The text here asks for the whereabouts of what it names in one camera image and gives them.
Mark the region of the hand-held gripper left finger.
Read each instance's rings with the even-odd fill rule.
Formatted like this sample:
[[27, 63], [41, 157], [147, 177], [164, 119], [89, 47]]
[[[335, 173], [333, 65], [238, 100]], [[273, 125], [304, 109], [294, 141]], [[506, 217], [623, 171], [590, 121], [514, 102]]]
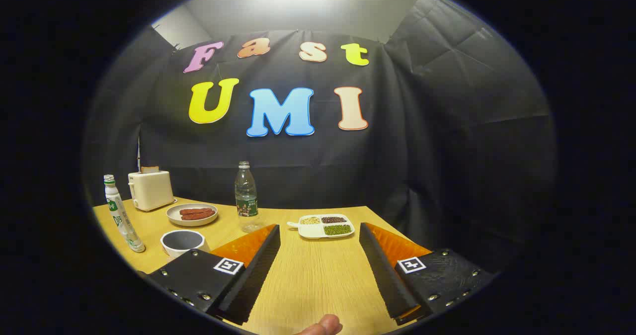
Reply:
[[280, 226], [271, 224], [213, 251], [190, 249], [148, 274], [148, 280], [191, 308], [242, 325], [279, 248]]

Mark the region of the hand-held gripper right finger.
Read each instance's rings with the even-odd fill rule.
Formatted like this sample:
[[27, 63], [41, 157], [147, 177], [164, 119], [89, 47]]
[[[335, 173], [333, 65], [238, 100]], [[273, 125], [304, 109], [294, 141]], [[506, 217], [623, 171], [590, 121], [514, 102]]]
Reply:
[[446, 312], [495, 278], [452, 249], [430, 251], [371, 223], [361, 224], [359, 242], [389, 317], [399, 326]]

